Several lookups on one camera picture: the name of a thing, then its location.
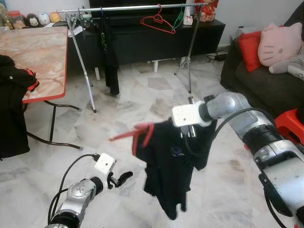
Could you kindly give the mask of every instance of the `white wall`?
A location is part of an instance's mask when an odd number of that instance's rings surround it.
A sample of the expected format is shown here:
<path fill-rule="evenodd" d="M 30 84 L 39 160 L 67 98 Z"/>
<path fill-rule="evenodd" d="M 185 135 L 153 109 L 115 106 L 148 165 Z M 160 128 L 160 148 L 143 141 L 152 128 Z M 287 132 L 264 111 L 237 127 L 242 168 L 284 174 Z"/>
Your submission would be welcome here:
<path fill-rule="evenodd" d="M 263 28 L 273 22 L 284 24 L 303 0 L 219 0 L 216 19 L 226 24 L 220 45 L 230 43 L 230 34 L 239 26 Z M 6 0 L 9 10 L 20 10 L 24 15 L 89 7 L 88 0 Z"/>

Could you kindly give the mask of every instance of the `clothing rack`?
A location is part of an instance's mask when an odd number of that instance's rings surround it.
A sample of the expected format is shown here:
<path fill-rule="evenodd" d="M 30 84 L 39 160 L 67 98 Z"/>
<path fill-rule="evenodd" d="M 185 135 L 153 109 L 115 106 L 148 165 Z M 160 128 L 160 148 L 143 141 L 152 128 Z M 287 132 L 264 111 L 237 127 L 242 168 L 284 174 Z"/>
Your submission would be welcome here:
<path fill-rule="evenodd" d="M 180 66 L 180 68 L 182 68 L 185 65 L 185 63 L 187 63 L 188 72 L 189 72 L 189 93 L 190 94 L 191 94 L 190 56 L 191 56 L 191 53 L 192 53 L 194 40 L 196 38 L 196 34 L 197 34 L 197 31 L 198 31 L 198 27 L 199 27 L 201 10 L 202 10 L 202 7 L 205 6 L 205 5 L 208 5 L 208 4 L 206 4 L 206 3 L 189 3 L 189 4 L 161 5 L 162 8 L 179 8 L 179 7 L 186 7 L 186 6 L 199 7 L 199 14 L 197 16 L 197 22 L 196 22 L 196 25 L 195 25 L 195 28 L 194 28 L 194 31 L 193 31 L 193 34 L 192 34 L 192 39 L 191 39 L 191 43 L 190 43 L 189 52 L 188 52 L 188 55 L 187 55 L 185 61 Z M 96 113 L 97 111 L 96 111 L 95 104 L 94 104 L 94 99 L 93 99 L 93 95 L 92 95 L 90 81 L 88 79 L 86 68 L 85 68 L 84 62 L 82 60 L 81 53 L 80 53 L 80 50 L 79 50 L 79 47 L 78 47 L 78 44 L 77 44 L 77 41 L 76 41 L 76 38 L 75 38 L 75 34 L 74 34 L 74 27 L 75 27 L 76 22 L 78 20 L 79 14 L 81 12 L 143 10 L 143 9 L 147 10 L 147 9 L 159 9 L 159 8 L 160 8 L 159 5 L 147 5 L 147 6 L 125 6 L 125 7 L 106 7 L 106 8 L 101 8 L 100 7 L 100 8 L 89 8 L 89 9 L 57 10 L 57 13 L 64 13 L 65 16 L 66 16 L 67 24 L 68 24 L 68 27 L 70 29 L 72 39 L 73 39 L 73 42 L 74 42 L 74 45 L 75 45 L 75 48 L 76 48 L 76 51 L 77 51 L 77 54 L 78 54 L 78 57 L 79 57 L 79 61 L 80 61 L 81 67 L 82 67 L 84 75 L 85 75 L 85 82 L 86 82 L 86 85 L 88 87 L 88 92 L 89 92 L 89 96 L 90 96 L 91 103 L 92 103 L 92 109 L 93 109 L 94 113 Z M 69 15 L 70 13 L 76 13 L 76 17 L 75 17 L 73 25 L 71 24 L 71 21 L 70 21 L 70 15 Z"/>

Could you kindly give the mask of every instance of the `marble tabletop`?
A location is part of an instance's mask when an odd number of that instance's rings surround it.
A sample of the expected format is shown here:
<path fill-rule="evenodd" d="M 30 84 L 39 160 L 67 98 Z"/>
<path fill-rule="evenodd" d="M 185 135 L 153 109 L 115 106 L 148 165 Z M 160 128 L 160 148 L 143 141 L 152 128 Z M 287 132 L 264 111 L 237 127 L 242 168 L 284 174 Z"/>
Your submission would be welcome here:
<path fill-rule="evenodd" d="M 28 28 L 0 32 L 0 54 L 17 68 L 36 72 L 40 85 L 23 103 L 64 97 L 66 93 L 67 27 Z"/>

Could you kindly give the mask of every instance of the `red pillow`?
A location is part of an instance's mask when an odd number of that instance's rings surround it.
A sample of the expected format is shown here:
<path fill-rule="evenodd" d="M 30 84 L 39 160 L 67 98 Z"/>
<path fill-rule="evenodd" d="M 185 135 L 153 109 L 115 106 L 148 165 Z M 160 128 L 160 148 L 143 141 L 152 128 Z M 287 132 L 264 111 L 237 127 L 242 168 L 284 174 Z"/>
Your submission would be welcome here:
<path fill-rule="evenodd" d="M 246 34 L 243 33 L 238 39 L 248 72 L 252 72 L 262 66 L 257 56 L 260 40 L 261 31 Z"/>

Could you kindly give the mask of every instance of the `red table edge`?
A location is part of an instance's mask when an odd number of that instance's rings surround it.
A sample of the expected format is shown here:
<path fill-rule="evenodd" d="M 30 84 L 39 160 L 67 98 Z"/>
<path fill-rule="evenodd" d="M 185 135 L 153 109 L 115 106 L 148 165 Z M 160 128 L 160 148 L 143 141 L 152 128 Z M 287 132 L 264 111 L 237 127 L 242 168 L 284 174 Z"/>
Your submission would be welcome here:
<path fill-rule="evenodd" d="M 68 42 L 68 29 L 66 30 L 66 41 Z M 53 100 L 53 99 L 59 99 L 62 98 L 66 95 L 67 91 L 67 42 L 66 42 L 66 67 L 65 67 L 65 84 L 64 84 L 64 90 L 63 93 L 54 95 L 54 96 L 45 96 L 42 98 L 33 98 L 33 99 L 27 99 L 27 100 L 22 100 L 22 103 L 28 104 L 32 102 L 39 102 L 39 101 L 48 101 L 48 100 Z"/>

